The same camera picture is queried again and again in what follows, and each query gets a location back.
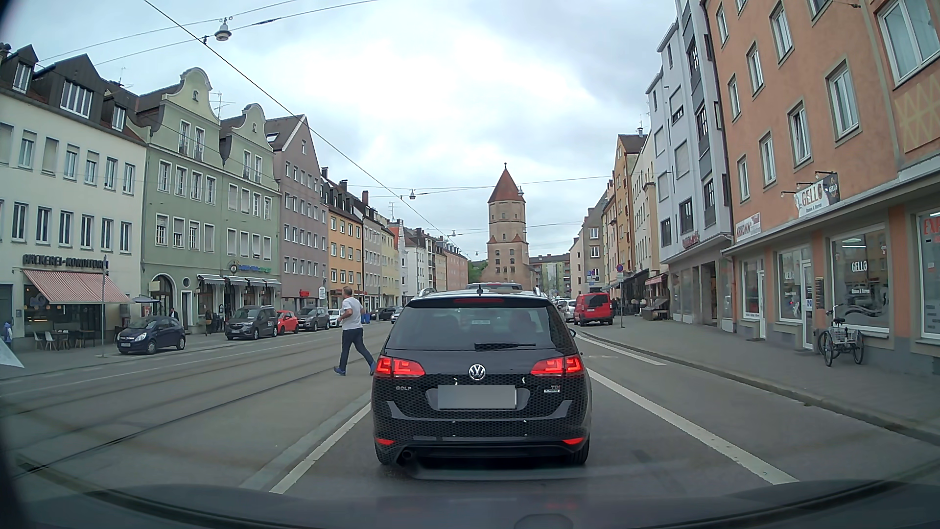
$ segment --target white t-shirt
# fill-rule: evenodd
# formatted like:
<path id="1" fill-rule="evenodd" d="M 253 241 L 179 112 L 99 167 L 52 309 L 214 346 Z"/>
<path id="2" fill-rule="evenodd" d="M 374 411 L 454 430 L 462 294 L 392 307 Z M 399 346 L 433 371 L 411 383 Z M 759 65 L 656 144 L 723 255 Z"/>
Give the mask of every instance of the white t-shirt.
<path id="1" fill-rule="evenodd" d="M 352 309 L 352 316 L 343 318 L 343 321 L 339 322 L 342 324 L 343 330 L 346 329 L 361 329 L 362 328 L 362 303 L 359 302 L 355 297 L 347 297 L 343 299 L 343 305 L 339 309 L 340 314 L 346 313 L 347 309 Z"/>

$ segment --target bicycle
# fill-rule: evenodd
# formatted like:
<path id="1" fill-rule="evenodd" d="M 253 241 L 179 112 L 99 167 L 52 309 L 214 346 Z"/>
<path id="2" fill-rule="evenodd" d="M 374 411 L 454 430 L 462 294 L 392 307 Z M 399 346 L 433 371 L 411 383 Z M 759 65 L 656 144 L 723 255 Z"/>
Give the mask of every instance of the bicycle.
<path id="1" fill-rule="evenodd" d="M 861 364 L 865 359 L 865 339 L 862 331 L 858 329 L 847 329 L 845 327 L 845 318 L 836 317 L 836 307 L 842 303 L 833 306 L 826 311 L 827 316 L 833 316 L 829 327 L 820 333 L 816 341 L 817 353 L 822 354 L 826 367 L 832 367 L 832 361 L 838 358 L 838 355 L 852 351 L 852 358 L 856 364 Z"/>

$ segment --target road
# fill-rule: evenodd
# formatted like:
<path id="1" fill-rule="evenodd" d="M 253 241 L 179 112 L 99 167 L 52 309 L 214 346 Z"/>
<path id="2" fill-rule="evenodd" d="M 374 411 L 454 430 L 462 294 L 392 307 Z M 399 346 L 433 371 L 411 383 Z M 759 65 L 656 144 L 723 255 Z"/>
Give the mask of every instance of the road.
<path id="1" fill-rule="evenodd" d="M 373 353 L 390 328 L 366 327 Z M 794 480 L 888 478 L 940 458 L 938 446 L 578 337 L 594 392 L 584 467 L 542 460 L 382 467 L 365 409 L 368 368 L 353 352 L 349 374 L 333 373 L 339 338 L 331 329 L 0 381 L 0 427 L 18 462 L 17 484 L 26 499 L 68 492 L 63 484 L 182 483 L 320 499 L 569 490 L 710 496 Z"/>

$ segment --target dark jeans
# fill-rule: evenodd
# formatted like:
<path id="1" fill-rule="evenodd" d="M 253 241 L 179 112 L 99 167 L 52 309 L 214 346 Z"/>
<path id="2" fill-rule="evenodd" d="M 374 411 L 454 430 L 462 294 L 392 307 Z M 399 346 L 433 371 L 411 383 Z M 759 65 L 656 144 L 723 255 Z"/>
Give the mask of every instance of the dark jeans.
<path id="1" fill-rule="evenodd" d="M 339 355 L 339 369 L 342 371 L 346 371 L 346 362 L 350 357 L 350 345 L 353 344 L 355 344 L 355 350 L 359 351 L 359 354 L 366 359 L 369 365 L 374 362 L 372 355 L 366 349 L 366 345 L 362 343 L 362 328 L 345 329 L 343 330 L 343 352 Z"/>

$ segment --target black car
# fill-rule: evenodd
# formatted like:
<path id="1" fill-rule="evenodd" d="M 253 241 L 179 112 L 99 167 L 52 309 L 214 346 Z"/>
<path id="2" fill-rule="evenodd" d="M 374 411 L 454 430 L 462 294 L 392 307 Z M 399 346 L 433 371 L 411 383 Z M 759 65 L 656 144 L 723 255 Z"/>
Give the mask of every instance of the black car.
<path id="1" fill-rule="evenodd" d="M 392 314 L 394 314 L 398 309 L 399 307 L 382 307 L 374 317 L 379 321 L 390 320 L 392 319 Z"/>
<path id="2" fill-rule="evenodd" d="M 330 328 L 330 313 L 326 307 L 304 307 L 297 312 L 297 328 L 320 330 Z"/>
<path id="3" fill-rule="evenodd" d="M 186 335 L 180 322 L 167 316 L 135 319 L 117 336 L 117 350 L 125 355 L 152 355 L 163 347 L 172 346 L 182 351 L 186 347 Z"/>
<path id="4" fill-rule="evenodd" d="M 546 297 L 455 291 L 411 300 L 372 379 L 375 454 L 588 458 L 591 389 Z"/>
<path id="5" fill-rule="evenodd" d="M 245 305 L 232 314 L 226 325 L 226 338 L 277 336 L 277 310 L 271 305 Z"/>

